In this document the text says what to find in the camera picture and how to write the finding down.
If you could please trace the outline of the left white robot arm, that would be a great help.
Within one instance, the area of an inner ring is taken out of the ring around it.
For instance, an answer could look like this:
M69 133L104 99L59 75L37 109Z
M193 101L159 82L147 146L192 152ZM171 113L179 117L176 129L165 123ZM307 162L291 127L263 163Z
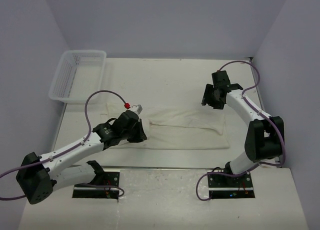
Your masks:
M142 107L134 105L118 118L98 124L87 137L53 153L26 155L16 180L31 205L45 200L59 189L77 185L97 187L103 183L103 169L97 161L74 167L76 162L122 141L140 143L147 139L140 118Z

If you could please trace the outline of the cream white t shirt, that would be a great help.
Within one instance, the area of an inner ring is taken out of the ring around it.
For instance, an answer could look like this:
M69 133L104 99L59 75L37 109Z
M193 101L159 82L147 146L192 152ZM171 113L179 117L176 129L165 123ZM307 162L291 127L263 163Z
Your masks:
M226 117L219 111L144 107L140 117L147 140L121 141L115 149L221 150L230 147Z

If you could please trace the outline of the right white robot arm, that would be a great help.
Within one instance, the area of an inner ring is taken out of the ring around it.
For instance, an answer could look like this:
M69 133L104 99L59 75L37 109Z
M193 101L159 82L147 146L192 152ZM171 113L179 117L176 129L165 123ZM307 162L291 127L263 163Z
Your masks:
M284 121L273 117L245 95L237 83L232 84L226 71L212 75L212 84L207 84L201 104L223 110L227 105L246 123L247 134L244 152L225 165L223 181L233 187L241 181L241 175L250 172L260 164L272 166L266 160L285 155Z

